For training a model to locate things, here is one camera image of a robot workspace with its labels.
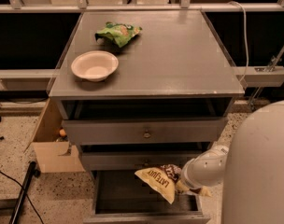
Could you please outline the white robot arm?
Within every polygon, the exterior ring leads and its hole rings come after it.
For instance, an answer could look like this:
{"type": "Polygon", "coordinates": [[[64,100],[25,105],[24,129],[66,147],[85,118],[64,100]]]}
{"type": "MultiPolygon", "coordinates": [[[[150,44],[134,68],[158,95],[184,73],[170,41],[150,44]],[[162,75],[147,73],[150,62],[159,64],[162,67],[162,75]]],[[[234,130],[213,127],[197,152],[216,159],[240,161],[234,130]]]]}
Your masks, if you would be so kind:
{"type": "Polygon", "coordinates": [[[249,115],[227,154],[214,147],[188,161],[181,181],[223,183],[221,224],[284,224],[284,101],[249,115]]]}

